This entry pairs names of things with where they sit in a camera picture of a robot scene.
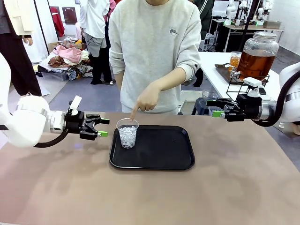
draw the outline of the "white sweatshirt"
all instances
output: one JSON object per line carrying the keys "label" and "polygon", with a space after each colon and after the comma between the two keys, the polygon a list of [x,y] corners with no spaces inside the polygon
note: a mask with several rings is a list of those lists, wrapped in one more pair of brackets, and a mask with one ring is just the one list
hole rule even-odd
{"label": "white sweatshirt", "polygon": [[103,16],[109,10],[109,0],[80,0],[80,27],[94,38],[105,38]]}
{"label": "white sweatshirt", "polygon": [[[198,8],[188,0],[152,6],[146,0],[122,0],[109,21],[110,63],[114,74],[125,71],[121,88],[124,113],[153,81],[180,67],[189,80],[200,67]],[[180,85],[162,91],[150,113],[177,112]]]}

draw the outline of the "hand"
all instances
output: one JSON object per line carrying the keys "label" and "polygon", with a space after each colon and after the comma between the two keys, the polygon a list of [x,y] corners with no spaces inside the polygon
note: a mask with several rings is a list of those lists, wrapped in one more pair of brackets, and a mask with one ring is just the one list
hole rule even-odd
{"label": "hand", "polygon": [[141,109],[142,112],[154,109],[158,103],[160,92],[161,89],[154,82],[149,84],[148,87],[137,98],[137,102],[133,108],[130,118],[134,120],[139,109]]}
{"label": "hand", "polygon": [[23,38],[23,42],[25,44],[29,43],[29,46],[32,46],[32,44],[33,44],[32,38]]}

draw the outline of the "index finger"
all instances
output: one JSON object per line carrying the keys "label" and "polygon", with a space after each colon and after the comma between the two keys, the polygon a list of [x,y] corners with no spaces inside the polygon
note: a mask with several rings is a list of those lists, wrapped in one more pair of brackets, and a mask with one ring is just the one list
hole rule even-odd
{"label": "index finger", "polygon": [[137,111],[139,110],[139,108],[140,108],[140,107],[138,106],[138,104],[136,104],[135,107],[133,108],[132,113],[131,113],[131,116],[130,116],[130,119],[131,119],[131,120],[134,120],[134,119],[135,119],[135,115],[136,115]]}

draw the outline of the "beige jacket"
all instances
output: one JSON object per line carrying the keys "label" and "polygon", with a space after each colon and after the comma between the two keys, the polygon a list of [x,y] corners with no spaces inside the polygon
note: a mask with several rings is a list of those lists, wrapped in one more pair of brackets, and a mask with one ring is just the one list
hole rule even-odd
{"label": "beige jacket", "polygon": [[9,19],[16,35],[31,35],[34,31],[32,21],[32,2],[30,0],[4,0]]}

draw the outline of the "metal lid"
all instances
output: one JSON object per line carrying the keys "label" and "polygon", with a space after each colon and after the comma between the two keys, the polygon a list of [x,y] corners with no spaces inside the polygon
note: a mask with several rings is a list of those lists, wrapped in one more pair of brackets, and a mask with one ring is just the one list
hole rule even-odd
{"label": "metal lid", "polygon": [[264,32],[264,31],[258,31],[255,32],[253,37],[255,38],[263,38],[263,39],[276,39],[277,34],[274,33],[269,33],[269,32]]}

